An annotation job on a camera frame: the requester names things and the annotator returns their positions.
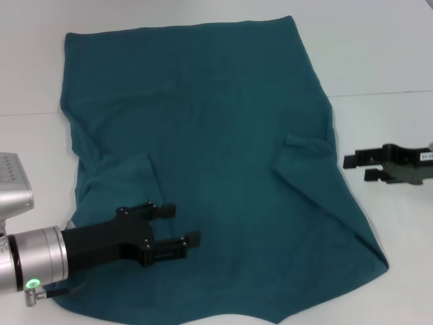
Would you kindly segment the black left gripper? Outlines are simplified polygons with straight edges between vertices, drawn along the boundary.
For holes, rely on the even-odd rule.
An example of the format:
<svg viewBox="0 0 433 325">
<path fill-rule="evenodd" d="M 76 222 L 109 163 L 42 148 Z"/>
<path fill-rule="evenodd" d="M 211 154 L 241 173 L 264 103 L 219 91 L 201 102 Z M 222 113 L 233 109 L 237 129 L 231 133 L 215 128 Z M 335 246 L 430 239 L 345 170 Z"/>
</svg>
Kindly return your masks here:
<svg viewBox="0 0 433 325">
<path fill-rule="evenodd" d="M 200 232 L 154 242 L 150 226 L 151 220 L 170 219 L 175 215 L 175 204 L 157 206 L 149 201 L 117 208 L 109 221 L 63 230 L 68 267 L 93 268 L 122 259 L 148 267 L 162 261 L 184 259 L 190 249 L 200 246 Z"/>
</svg>

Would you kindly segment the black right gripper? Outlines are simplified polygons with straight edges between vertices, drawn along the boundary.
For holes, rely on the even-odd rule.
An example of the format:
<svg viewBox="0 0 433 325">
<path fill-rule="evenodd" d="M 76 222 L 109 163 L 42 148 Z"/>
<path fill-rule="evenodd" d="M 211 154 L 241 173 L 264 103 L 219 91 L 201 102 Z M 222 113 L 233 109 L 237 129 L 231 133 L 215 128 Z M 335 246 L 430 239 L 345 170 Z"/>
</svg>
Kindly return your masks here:
<svg viewBox="0 0 433 325">
<path fill-rule="evenodd" d="M 429 148 L 404 148 L 386 144 L 383 148 L 356 150 L 344 157 L 343 169 L 382 165 L 383 170 L 366 169 L 366 182 L 407 183 L 420 186 L 432 179 L 432 151 Z"/>
</svg>

